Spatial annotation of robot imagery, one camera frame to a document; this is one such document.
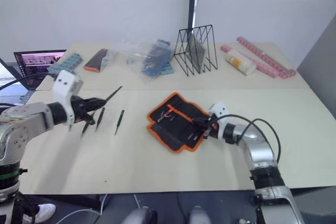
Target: grey wall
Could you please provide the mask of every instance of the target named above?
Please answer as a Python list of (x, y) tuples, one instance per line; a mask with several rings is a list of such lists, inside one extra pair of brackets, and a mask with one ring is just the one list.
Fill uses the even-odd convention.
[(336, 15), (298, 68), (336, 118)]

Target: white sneaker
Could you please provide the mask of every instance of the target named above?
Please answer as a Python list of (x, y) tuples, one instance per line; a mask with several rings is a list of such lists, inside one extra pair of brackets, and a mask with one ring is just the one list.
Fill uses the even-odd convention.
[[(35, 215), (35, 223), (45, 222), (50, 219), (56, 211), (56, 206), (54, 204), (41, 204), (38, 206), (40, 207), (40, 211)], [(22, 223), (29, 224), (31, 223), (31, 220), (30, 216), (23, 215)]]

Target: laptop screen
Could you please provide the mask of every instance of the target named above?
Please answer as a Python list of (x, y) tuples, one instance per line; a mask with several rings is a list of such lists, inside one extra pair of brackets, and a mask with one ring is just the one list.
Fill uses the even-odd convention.
[[(23, 77), (35, 73), (48, 72), (47, 68), (56, 63), (64, 54), (65, 50), (27, 51), (14, 52)], [(45, 76), (35, 77), (23, 81), (23, 85), (30, 90), (35, 90)]]

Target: white wall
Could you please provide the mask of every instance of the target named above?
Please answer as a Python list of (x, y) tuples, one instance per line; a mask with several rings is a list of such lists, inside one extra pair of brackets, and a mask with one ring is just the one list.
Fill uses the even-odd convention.
[(189, 0), (0, 0), (0, 57), (72, 42), (164, 38), (187, 26)]
[(218, 42), (274, 41), (297, 67), (336, 13), (336, 0), (198, 0), (196, 25)]

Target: white table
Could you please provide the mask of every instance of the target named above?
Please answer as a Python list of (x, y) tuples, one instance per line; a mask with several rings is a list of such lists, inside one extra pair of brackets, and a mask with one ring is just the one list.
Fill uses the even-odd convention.
[[(268, 53), (290, 67), (274, 44), (258, 45), (264, 50), (268, 47)], [(76, 44), (69, 51), (76, 50), (89, 58), (102, 47), (108, 45)], [(175, 68), (175, 74), (149, 84), (138, 80), (121, 57), (102, 73), (79, 68), (84, 80), (79, 95), (83, 98), (105, 98), (119, 85), (124, 88), (106, 106), (97, 132), (90, 127), (81, 139), (83, 123), (74, 125), (71, 132), (58, 125), (57, 130), (31, 140), (21, 165), (29, 169), (20, 177), (22, 192), (103, 194), (253, 189), (236, 146), (210, 137), (194, 153), (174, 154), (147, 132), (147, 113), (175, 91), (204, 109), (222, 100), (231, 113), (269, 121), (281, 140), (280, 172), (289, 187), (336, 185), (336, 141), (331, 134), (336, 121), (300, 75), (287, 80), (262, 73), (245, 77), (222, 59), (220, 51), (217, 56), (219, 70), (187, 77)], [(48, 90), (51, 84), (45, 80), (40, 88)], [(51, 92), (35, 92), (30, 102), (38, 101), (53, 102)], [(114, 136), (122, 109), (125, 115)], [(277, 153), (270, 130), (260, 126)]]

